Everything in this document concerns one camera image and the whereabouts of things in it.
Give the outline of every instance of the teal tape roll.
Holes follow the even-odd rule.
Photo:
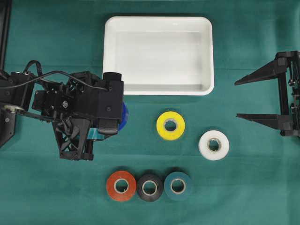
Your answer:
[[[172,188],[174,182],[181,181],[181,190],[176,190]],[[166,195],[175,201],[185,200],[192,193],[193,182],[189,176],[183,172],[173,172],[169,174],[164,183],[164,189]]]

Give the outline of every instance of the white tray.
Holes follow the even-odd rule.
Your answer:
[[[122,74],[125,95],[207,95],[214,87],[212,25],[204,17],[112,17],[103,72]]]

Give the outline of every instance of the black metal frame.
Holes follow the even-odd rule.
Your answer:
[[[289,107],[287,96],[286,72],[289,68],[289,86],[292,87],[293,103]],[[300,52],[278,52],[275,59],[257,71],[235,82],[235,85],[278,80],[280,115],[277,114],[241,114],[237,117],[254,121],[273,129],[281,130],[282,136],[300,136]]]
[[[11,5],[12,5],[11,0],[0,1],[0,69],[1,70],[4,69]]]

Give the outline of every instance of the black cable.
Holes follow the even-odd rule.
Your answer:
[[[34,74],[29,74],[29,76],[31,76],[31,78],[36,78],[36,77],[38,77],[38,76],[35,76]],[[42,81],[42,82],[45,82],[45,83],[50,83],[50,84],[57,84],[57,82],[54,82],[54,81],[49,81],[49,80],[46,80],[46,79],[40,79],[40,80],[38,80],[38,81]]]
[[[76,77],[74,77],[74,76],[72,76],[72,75],[66,73],[66,72],[59,71],[59,70],[54,70],[54,71],[45,73],[45,74],[43,74],[43,75],[41,75],[41,76],[38,76],[38,77],[36,77],[36,78],[34,78],[34,79],[32,79],[32,80],[26,81],[26,82],[21,83],[21,84],[18,84],[18,85],[13,85],[13,86],[8,86],[8,87],[0,87],[0,90],[3,90],[3,89],[11,89],[11,88],[19,88],[19,87],[22,87],[22,86],[24,86],[24,85],[26,85],[26,84],[28,84],[28,83],[35,82],[35,81],[37,81],[37,80],[41,80],[41,79],[43,79],[44,77],[49,76],[49,75],[52,75],[52,74],[63,74],[63,75],[68,76],[69,78],[71,78],[71,79],[73,79],[73,80],[76,80],[77,82],[82,83],[83,85],[88,86],[88,87],[90,87],[90,88],[95,88],[95,89],[99,89],[99,90],[106,90],[106,91],[108,91],[106,88],[92,86],[92,85],[90,85],[90,84],[88,84],[88,83],[86,83],[86,82],[84,82],[84,81],[82,81],[82,80],[80,80],[80,79],[78,79],[78,78],[76,78]]]
[[[28,72],[29,67],[31,67],[33,64],[35,64],[37,66],[37,75],[38,76],[42,76],[43,75],[43,71],[42,71],[42,65],[39,61],[37,60],[31,60],[27,63],[23,73]]]

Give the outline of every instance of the green fabric surface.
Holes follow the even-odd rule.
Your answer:
[[[6,71],[22,71],[35,59],[44,72],[101,75],[104,25],[114,15],[207,17],[213,26],[214,90],[200,97],[125,96],[127,125],[94,144],[91,162],[59,159],[51,124],[18,116],[15,136],[0,149],[0,224],[299,224],[300,140],[235,117],[279,113],[277,81],[234,82],[277,52],[300,49],[300,1],[14,0]],[[186,122],[184,135],[172,142],[162,140],[155,126],[167,110]],[[199,153],[199,138],[210,129],[230,141],[223,160]],[[115,202],[105,183],[118,169],[136,179],[146,171],[163,179],[183,171],[194,189],[182,202],[165,193],[156,202],[137,194]]]

